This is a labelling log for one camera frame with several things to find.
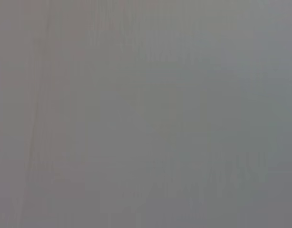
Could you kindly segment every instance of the gray surface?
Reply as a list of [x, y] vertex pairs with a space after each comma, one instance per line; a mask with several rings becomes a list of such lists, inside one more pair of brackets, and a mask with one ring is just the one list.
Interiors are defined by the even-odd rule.
[[21, 228], [292, 227], [292, 1], [54, 0]]
[[0, 0], [0, 228], [20, 223], [46, 11], [45, 0]]

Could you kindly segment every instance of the wood grain texture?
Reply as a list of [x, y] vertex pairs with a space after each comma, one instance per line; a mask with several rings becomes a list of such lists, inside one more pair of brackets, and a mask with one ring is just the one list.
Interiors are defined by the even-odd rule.
[[41, 74], [45, 0], [0, 0], [0, 227], [19, 227]]

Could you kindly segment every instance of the vertical streak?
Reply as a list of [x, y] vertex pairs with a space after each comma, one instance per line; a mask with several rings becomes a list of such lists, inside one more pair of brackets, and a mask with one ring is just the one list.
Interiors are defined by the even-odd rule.
[[21, 210], [18, 215], [18, 222], [16, 227], [21, 227], [22, 224], [22, 210], [24, 209], [24, 203], [25, 199], [27, 197], [27, 187], [28, 187], [28, 181], [29, 181], [29, 176], [31, 173], [31, 167], [32, 167], [32, 159], [33, 159], [33, 148], [34, 148], [34, 140], [35, 140], [35, 129], [36, 129], [36, 123], [38, 120], [38, 115], [39, 115], [39, 98], [40, 98], [40, 91], [41, 91], [41, 82], [44, 77], [44, 59], [46, 56], [46, 50], [47, 50], [47, 45], [48, 45], [48, 36], [49, 36], [49, 28], [51, 24], [51, 13], [52, 13], [52, 0], [48, 0], [48, 12], [47, 12], [47, 22], [45, 25], [45, 34], [44, 34], [44, 43], [43, 43], [43, 49], [42, 49], [42, 58], [41, 58], [41, 70], [40, 70], [40, 79], [39, 79], [39, 85], [37, 89], [37, 98], [35, 101], [35, 110], [34, 110], [34, 120], [33, 120], [33, 127], [32, 127], [32, 136], [30, 140], [30, 146], [29, 146], [29, 155], [28, 155], [28, 166], [27, 166], [27, 171], [25, 175], [25, 188], [24, 188], [24, 193], [23, 197], [21, 199], [20, 205], [21, 205]]

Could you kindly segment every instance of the gray wooden panel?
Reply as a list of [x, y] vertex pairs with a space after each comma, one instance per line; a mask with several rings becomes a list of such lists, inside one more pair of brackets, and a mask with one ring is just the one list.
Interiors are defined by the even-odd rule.
[[270, 227], [254, 209], [292, 161], [284, 4], [52, 1], [21, 227]]
[[0, 0], [0, 228], [20, 223], [47, 10], [46, 0]]

